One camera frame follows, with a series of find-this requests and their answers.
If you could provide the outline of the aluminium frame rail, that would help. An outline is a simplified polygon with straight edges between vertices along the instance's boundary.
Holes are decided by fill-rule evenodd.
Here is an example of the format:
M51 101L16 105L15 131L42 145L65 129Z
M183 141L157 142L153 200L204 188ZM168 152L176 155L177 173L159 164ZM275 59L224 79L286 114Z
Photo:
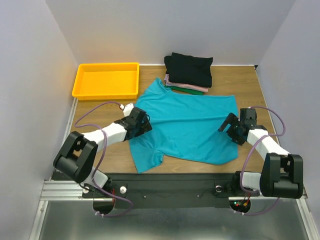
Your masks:
M40 192L38 207L31 228L29 240L39 240L47 208L51 201L81 200L81 188L69 180L45 180Z

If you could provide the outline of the folded pink t shirt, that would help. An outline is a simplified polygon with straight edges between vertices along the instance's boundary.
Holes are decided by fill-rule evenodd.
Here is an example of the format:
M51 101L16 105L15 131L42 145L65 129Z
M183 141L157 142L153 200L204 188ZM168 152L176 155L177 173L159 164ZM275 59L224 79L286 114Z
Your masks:
M186 84L186 83L174 83L171 81L166 81L165 84L168 86L173 86L173 87L196 90L196 91L200 91L203 93L207 93L209 91L208 87L196 86L196 85L191 85L191 84Z

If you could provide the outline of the folded black t shirt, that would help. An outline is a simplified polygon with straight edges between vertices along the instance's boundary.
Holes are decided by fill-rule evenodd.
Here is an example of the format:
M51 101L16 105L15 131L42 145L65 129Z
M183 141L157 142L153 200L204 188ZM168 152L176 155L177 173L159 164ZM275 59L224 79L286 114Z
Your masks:
M211 88L213 60L213 57L195 57L173 52L164 57L164 65L172 83Z

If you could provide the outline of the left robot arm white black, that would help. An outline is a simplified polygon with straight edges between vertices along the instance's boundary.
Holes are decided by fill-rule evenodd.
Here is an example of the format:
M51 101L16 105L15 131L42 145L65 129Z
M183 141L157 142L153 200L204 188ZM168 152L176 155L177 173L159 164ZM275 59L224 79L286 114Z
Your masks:
M107 147L137 138L152 130L146 111L128 104L123 118L91 132L71 132L58 151L53 166L82 188L83 198L126 199L128 184L115 183L95 165L97 153L105 155Z

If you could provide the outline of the folded lavender t shirt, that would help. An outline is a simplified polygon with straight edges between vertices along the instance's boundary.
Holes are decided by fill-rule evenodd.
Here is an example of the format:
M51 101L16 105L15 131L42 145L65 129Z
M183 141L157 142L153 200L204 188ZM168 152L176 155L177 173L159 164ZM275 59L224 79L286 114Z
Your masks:
M168 81L169 81L169 74L166 74L164 77L164 83L167 84Z

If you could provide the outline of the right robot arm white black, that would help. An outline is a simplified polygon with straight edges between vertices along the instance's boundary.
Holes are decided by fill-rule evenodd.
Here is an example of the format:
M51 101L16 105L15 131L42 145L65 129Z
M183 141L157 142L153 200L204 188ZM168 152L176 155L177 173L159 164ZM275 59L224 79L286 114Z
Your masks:
M264 197L299 199L303 195L303 158L282 148L263 125L257 124L256 107L241 108L240 115L229 113L219 132L225 131L233 143L252 146L263 159L261 172L242 169L230 182L235 195L259 194Z

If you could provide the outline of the folded green t shirt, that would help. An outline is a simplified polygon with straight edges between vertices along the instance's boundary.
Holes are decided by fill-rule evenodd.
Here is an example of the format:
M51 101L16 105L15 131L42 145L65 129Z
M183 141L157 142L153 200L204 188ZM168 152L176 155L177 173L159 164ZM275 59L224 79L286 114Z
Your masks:
M176 86L168 86L168 88L175 90L175 91L179 91L179 92L183 92L183 93L188 93L191 95L197 95L197 96L203 96L204 93L202 91L198 91L198 90L194 90L194 89L188 89L188 88L182 88L182 87L176 87Z

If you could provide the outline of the teal t shirt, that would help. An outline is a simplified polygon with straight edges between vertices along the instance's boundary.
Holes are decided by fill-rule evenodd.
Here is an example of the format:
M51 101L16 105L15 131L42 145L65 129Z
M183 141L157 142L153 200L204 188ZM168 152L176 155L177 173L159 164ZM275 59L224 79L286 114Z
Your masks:
M152 127L129 141L138 173L160 166L164 156L212 165L238 157L238 146L218 131L228 114L238 113L233 95L176 93L156 78L135 106L146 111Z

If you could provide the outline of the yellow plastic tray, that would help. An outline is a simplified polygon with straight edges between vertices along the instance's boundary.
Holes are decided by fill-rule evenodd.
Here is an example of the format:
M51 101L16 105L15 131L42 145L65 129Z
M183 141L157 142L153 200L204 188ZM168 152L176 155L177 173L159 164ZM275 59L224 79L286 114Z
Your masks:
M80 101L136 99L139 74L137 62L82 63L71 94Z

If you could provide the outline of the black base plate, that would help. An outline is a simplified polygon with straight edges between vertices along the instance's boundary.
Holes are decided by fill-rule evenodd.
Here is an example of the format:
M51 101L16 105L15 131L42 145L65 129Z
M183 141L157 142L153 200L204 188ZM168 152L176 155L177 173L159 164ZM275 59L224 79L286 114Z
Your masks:
M104 214L127 210L130 200L136 209L229 208L248 211L251 203L239 186L236 173L111 173L104 190L121 199L111 199L89 184L85 200Z

